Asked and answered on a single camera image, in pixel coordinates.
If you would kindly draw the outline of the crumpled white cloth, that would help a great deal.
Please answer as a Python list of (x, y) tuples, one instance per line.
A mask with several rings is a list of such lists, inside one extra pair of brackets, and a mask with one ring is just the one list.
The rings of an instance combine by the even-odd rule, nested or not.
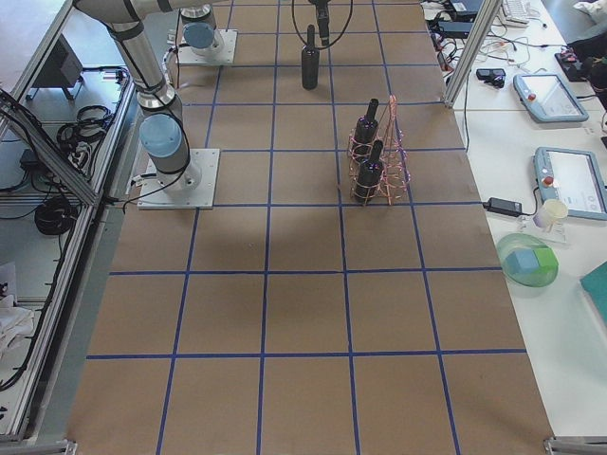
[(34, 333), (34, 312), (20, 307), (15, 263), (1, 265), (1, 355), (15, 349)]

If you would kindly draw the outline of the dark wine bottle in basket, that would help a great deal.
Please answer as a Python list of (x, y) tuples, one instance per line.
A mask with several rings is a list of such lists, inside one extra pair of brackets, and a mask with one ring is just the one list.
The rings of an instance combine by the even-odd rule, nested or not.
[(377, 139), (373, 143), (371, 153), (359, 165), (354, 198), (362, 205), (366, 205), (369, 202), (379, 185), (379, 180), (384, 169), (384, 164), (381, 161), (383, 147), (383, 141)]

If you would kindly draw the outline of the green bowl with blocks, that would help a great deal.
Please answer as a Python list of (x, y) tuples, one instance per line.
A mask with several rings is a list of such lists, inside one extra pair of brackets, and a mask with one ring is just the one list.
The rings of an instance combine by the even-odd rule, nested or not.
[(504, 273), (518, 284), (545, 287), (557, 278), (559, 262), (553, 249), (534, 236), (508, 234), (496, 249)]

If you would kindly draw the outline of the black power adapter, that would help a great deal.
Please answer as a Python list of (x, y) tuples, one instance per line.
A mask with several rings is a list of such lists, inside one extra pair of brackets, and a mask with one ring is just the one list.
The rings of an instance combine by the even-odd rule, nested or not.
[(498, 213), (509, 217), (519, 217), (523, 214), (520, 202), (506, 200), (497, 197), (489, 197), (483, 203), (483, 208), (488, 212)]

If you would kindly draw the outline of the brown paper table mat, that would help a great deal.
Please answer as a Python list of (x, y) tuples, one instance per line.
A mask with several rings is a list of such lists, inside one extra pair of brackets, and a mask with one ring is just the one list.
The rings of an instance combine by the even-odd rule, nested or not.
[[(67, 427), (82, 454), (539, 454), (551, 429), (422, 8), (335, 1), (300, 82), (305, 3), (215, 9), (233, 65), (185, 68), (210, 210), (120, 211)], [(407, 195), (350, 194), (348, 137), (397, 98)]]

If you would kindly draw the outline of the blue teach pendant lower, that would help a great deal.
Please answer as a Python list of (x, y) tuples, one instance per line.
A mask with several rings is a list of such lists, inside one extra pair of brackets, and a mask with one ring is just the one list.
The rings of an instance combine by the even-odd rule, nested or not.
[(569, 215), (606, 220), (606, 188), (593, 152), (539, 147), (533, 165), (542, 201), (557, 199)]

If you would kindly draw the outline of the dark wine bottle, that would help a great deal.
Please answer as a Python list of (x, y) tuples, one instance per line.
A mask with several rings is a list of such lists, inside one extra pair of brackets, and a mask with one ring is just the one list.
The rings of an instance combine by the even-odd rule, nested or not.
[(354, 198), (362, 205), (366, 205), (369, 202), (379, 185), (379, 180), (384, 169), (384, 164), (381, 161), (383, 147), (383, 141), (377, 139), (373, 143), (371, 153), (359, 165)]
[(310, 24), (306, 31), (306, 40), (301, 52), (302, 86), (305, 90), (315, 89), (318, 85), (320, 51), (315, 44), (315, 26)]

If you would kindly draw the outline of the aluminium frame post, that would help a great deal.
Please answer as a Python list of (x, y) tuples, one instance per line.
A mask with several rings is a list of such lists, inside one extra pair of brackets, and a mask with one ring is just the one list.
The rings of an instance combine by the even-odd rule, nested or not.
[(447, 108), (454, 106), (460, 91), (464, 87), (481, 44), (486, 39), (500, 6), (501, 2), (499, 0), (487, 0), (483, 2), (471, 27), (464, 50), (447, 85), (444, 96), (444, 104)]

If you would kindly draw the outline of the blue teach pendant upper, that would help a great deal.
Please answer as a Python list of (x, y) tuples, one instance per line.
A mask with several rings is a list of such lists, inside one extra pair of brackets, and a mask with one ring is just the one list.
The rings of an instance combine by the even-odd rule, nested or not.
[(587, 111), (558, 74), (516, 75), (513, 88), (530, 116), (539, 123), (584, 122)]

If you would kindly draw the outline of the blue teach pendant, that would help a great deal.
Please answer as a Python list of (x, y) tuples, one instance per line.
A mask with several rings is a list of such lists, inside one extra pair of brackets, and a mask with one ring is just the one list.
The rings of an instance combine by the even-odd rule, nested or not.
[(569, 215), (606, 220), (606, 188), (593, 152), (539, 147), (533, 165), (542, 201), (557, 199)]
[(513, 88), (530, 116), (539, 123), (584, 122), (587, 111), (558, 74), (516, 75)]

